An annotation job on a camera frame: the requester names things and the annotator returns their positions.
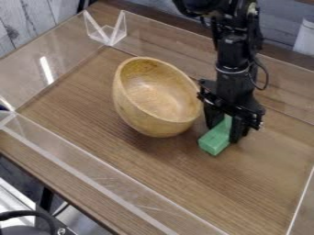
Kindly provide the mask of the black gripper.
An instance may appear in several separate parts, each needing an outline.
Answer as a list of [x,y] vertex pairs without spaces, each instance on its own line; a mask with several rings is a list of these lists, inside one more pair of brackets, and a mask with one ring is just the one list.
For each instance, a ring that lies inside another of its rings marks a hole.
[[198,98],[203,102],[207,128],[214,128],[227,114],[233,117],[230,143],[237,143],[247,135],[249,128],[261,128],[265,108],[251,92],[243,94],[235,102],[231,102],[217,94],[217,83],[214,81],[201,79],[198,85],[201,87]]

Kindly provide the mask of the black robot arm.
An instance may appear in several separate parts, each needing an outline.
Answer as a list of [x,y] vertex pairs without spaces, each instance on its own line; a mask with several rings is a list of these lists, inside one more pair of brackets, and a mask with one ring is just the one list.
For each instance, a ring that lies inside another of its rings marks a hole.
[[265,108],[254,97],[258,71],[265,69],[257,54],[262,50],[258,0],[173,0],[178,11],[198,18],[211,29],[217,50],[217,79],[199,81],[206,125],[211,129],[231,117],[229,141],[235,143],[262,125]]

